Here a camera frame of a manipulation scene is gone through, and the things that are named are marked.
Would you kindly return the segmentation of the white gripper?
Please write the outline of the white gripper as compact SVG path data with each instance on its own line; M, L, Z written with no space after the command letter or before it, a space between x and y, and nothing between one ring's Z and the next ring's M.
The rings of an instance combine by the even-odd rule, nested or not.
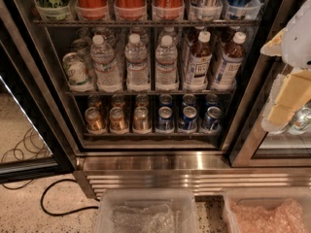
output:
M285 29L265 43L260 53L282 56L294 67L288 75L277 75L262 113L262 129L279 132L311 99L311 72L302 70L311 68L311 0L303 3Z

